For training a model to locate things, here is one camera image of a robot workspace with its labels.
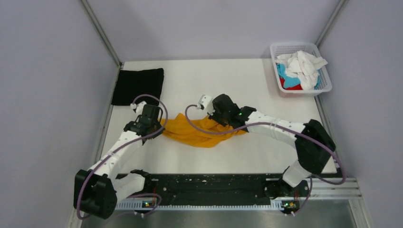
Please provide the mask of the orange t-shirt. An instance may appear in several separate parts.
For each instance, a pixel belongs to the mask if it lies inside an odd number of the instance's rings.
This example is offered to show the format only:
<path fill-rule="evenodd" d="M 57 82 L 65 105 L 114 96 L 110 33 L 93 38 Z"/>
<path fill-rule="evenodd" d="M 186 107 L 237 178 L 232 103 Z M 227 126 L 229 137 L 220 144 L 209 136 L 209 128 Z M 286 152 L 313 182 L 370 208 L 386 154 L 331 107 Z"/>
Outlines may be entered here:
<path fill-rule="evenodd" d="M 209 119 L 208 117 L 204 117 L 203 119 L 199 120 L 192 120 L 192 123 L 196 127 L 204 131 L 212 132 L 213 134 L 203 133 L 193 128 L 187 122 L 185 115 L 179 113 L 174 119 L 161 120 L 161 124 L 166 124 L 163 135 L 172 140 L 184 143 L 189 146 L 212 148 L 233 136 L 246 134 L 246 132 L 243 130 L 220 134 L 221 132 L 231 130 L 232 127 L 222 126 L 216 121 Z"/>

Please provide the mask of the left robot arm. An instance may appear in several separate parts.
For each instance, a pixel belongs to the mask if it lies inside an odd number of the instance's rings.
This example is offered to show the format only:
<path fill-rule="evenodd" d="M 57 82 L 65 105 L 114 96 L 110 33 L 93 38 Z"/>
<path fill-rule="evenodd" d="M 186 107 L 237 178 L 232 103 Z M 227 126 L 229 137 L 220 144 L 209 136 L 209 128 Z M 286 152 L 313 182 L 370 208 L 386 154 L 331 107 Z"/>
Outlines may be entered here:
<path fill-rule="evenodd" d="M 141 102 L 134 106 L 134 112 L 137 118 L 124 126 L 110 150 L 88 170 L 76 173 L 73 207 L 78 213 L 107 219 L 117 204 L 133 193 L 147 196 L 152 192 L 152 183 L 144 174 L 120 174 L 120 170 L 146 141 L 163 132 L 160 119 L 164 110 Z"/>

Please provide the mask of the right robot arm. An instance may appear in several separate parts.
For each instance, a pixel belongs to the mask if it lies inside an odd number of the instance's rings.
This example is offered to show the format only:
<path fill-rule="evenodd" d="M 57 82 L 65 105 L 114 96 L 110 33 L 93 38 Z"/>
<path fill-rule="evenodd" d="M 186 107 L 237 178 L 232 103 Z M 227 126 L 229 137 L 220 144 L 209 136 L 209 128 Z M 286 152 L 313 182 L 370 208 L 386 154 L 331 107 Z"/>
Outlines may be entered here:
<path fill-rule="evenodd" d="M 321 174 L 336 145 L 323 125 L 314 119 L 307 123 L 285 121 L 266 115 L 256 108 L 238 107 L 226 94 L 216 98 L 203 95 L 199 106 L 208 117 L 222 126 L 269 136 L 296 149 L 297 160 L 286 168 L 278 183 L 279 191 L 291 196 L 298 184 L 312 174 Z"/>

